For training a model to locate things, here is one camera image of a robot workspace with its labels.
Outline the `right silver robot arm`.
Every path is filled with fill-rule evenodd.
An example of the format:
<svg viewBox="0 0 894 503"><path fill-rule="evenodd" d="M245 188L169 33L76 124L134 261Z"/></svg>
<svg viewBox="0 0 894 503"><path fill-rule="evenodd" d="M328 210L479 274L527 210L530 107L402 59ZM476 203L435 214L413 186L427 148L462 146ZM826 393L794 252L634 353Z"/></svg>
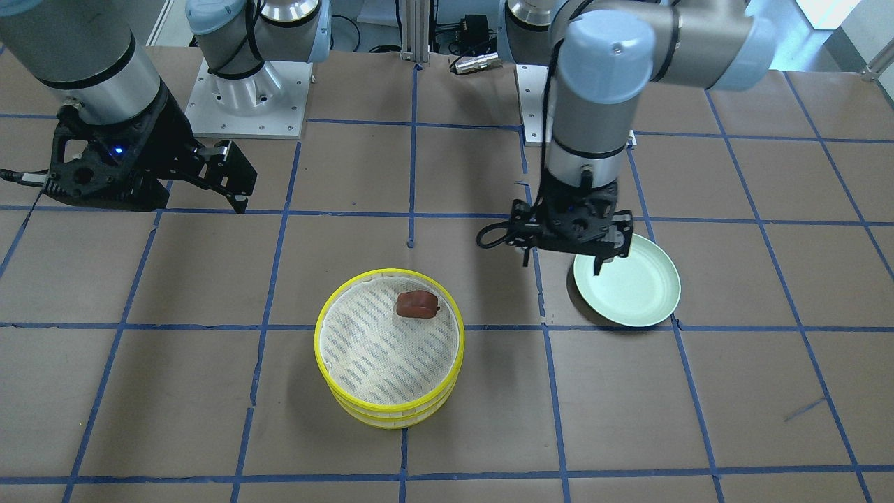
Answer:
<svg viewBox="0 0 894 503"><path fill-rule="evenodd" d="M278 61L312 64L330 51L329 1L189 1L185 14L215 108L236 117L287 109ZM59 99L47 169L3 169L65 205L165 209L163 182L182 180L244 214L255 168L232 140L204 146L138 42L108 1L3 1L2 42Z"/></svg>

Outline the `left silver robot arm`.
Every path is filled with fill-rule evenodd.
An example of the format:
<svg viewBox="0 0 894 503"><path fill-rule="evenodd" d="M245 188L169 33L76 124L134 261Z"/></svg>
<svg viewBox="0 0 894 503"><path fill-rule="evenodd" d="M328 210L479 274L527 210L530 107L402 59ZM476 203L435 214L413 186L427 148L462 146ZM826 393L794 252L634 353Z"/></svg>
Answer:
<svg viewBox="0 0 894 503"><path fill-rule="evenodd" d="M497 47L547 69L537 197L512 205L501 241L591 256L597 275L629 255L632 213L617 209L617 176L646 86L750 89L778 31L745 1L504 1Z"/></svg>

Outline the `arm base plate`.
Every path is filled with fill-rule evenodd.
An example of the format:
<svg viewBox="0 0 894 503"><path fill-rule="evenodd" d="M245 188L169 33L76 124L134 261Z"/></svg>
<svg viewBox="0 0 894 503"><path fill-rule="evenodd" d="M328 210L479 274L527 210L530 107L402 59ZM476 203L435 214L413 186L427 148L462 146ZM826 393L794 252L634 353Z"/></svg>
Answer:
<svg viewBox="0 0 894 503"><path fill-rule="evenodd" d="M552 74L545 66L517 66L516 76L527 146L559 145L597 159L628 144L645 80L567 61Z"/></svg>
<svg viewBox="0 0 894 503"><path fill-rule="evenodd" d="M267 61L253 76L228 80L204 61L183 111L201 138L299 140L312 71L302 61Z"/></svg>

